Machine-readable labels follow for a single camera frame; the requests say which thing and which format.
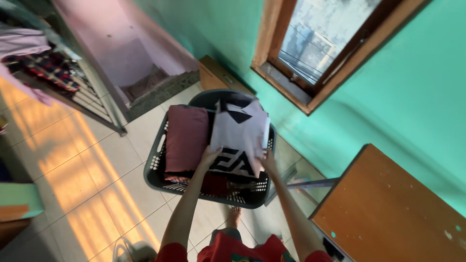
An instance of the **window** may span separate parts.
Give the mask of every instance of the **window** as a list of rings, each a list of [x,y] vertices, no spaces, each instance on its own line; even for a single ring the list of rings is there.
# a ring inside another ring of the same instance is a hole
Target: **window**
[[[251,67],[309,115],[428,1],[264,0]]]

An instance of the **wooden table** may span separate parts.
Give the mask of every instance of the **wooden table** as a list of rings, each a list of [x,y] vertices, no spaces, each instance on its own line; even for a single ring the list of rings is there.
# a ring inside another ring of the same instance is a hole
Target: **wooden table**
[[[311,220],[356,262],[466,262],[466,219],[371,144]]]

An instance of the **hand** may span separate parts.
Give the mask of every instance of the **hand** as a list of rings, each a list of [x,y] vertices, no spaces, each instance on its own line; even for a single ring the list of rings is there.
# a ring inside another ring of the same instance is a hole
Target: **hand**
[[[217,156],[219,156],[220,153],[222,153],[222,150],[223,150],[223,147],[221,146],[216,151],[211,152],[210,145],[208,145],[206,149],[204,150],[204,153],[202,154],[202,159],[201,159],[201,162],[199,163],[199,166],[209,168],[213,164]]]
[[[264,148],[264,150],[267,152],[264,153],[264,155],[261,158],[257,157],[257,159],[260,161],[260,163],[265,169],[265,172],[267,172],[269,176],[278,176],[279,174],[277,171],[277,164],[275,163],[274,159],[274,153],[272,152],[272,150],[268,148]]]

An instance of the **basket handle hole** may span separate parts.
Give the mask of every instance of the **basket handle hole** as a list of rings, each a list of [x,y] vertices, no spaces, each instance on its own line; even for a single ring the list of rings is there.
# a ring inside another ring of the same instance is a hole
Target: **basket handle hole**
[[[162,135],[162,138],[160,139],[160,142],[158,143],[157,152],[160,153],[160,151],[162,151],[162,146],[164,145],[164,142],[165,142],[165,134]]]

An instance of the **laundry basket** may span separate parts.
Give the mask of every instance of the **laundry basket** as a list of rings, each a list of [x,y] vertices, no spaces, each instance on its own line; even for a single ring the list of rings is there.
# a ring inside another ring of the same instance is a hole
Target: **laundry basket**
[[[226,91],[248,96],[242,92],[234,90]],[[202,106],[202,101],[205,101],[205,97],[208,98],[208,100],[206,100],[205,107],[207,108],[207,114],[209,116],[209,137],[212,134],[213,120],[215,117],[215,111],[212,109],[212,106],[215,106],[215,103],[218,101],[220,96],[225,95],[227,95],[225,90],[204,91],[195,96],[189,103],[190,105],[188,105],[191,106],[191,103],[193,102],[197,107],[204,107]],[[153,189],[162,192],[182,195],[183,192],[186,190],[187,185],[173,183],[164,179],[166,153],[165,138],[168,126],[169,119],[168,115],[165,114],[165,118],[162,121],[162,124],[160,125],[157,137],[155,138],[151,152],[149,153],[149,157],[144,167],[144,179],[147,185],[149,185],[149,187]],[[273,152],[275,152],[275,141],[275,127],[272,124],[270,124],[268,148],[270,148]],[[250,190],[242,189],[241,192],[237,195],[214,196],[201,193],[199,195],[199,198],[237,207],[244,207],[249,209],[258,208],[265,203],[266,196],[270,188],[270,179],[268,178],[268,175],[265,172],[261,172],[258,181],[253,183],[254,185],[250,188]]]

